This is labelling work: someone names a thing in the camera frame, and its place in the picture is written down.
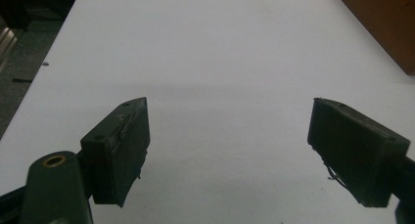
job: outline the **table surface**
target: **table surface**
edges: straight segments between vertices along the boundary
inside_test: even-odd
[[[91,200],[96,223],[394,223],[395,197],[358,204],[306,142],[315,97],[415,139],[415,79],[341,0],[76,0],[45,62],[0,143],[0,194],[146,96],[142,179],[123,208]]]

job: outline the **screw hole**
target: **screw hole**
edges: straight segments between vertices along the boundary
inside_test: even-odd
[[[43,166],[48,167],[48,168],[56,167],[56,166],[63,164],[65,160],[67,160],[67,158],[62,155],[48,157],[43,161]]]
[[[104,135],[97,135],[94,137],[95,140],[100,141],[104,139]]]

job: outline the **brown object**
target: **brown object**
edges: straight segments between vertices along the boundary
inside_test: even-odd
[[[408,75],[415,75],[415,0],[342,0]]]

